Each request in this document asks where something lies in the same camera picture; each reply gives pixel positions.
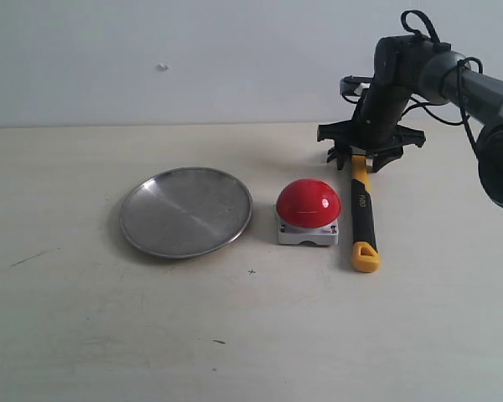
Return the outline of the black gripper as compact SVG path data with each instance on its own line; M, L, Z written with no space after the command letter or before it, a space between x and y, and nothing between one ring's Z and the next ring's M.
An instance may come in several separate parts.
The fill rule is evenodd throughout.
M351 147L357 147L371 153L371 171L378 173L402 158L404 146L422 147L424 132L399 124L411 95L403 86L370 83L348 121L318 126L319 142L334 141L326 162L335 162L336 169L342 170L352 156Z

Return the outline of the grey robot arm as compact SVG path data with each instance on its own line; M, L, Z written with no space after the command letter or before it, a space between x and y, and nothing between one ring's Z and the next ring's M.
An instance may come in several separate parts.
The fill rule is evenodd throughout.
M342 168L357 148L372 158L374 172L402 157L407 145L421 147L422 132L400 126L413 95L432 105L452 103L462 117L482 124L469 142L478 162L480 183L503 208L503 81L473 71L471 58L418 34L385 37L374 55L374 75L348 121L320 125L318 141L331 140L328 159Z

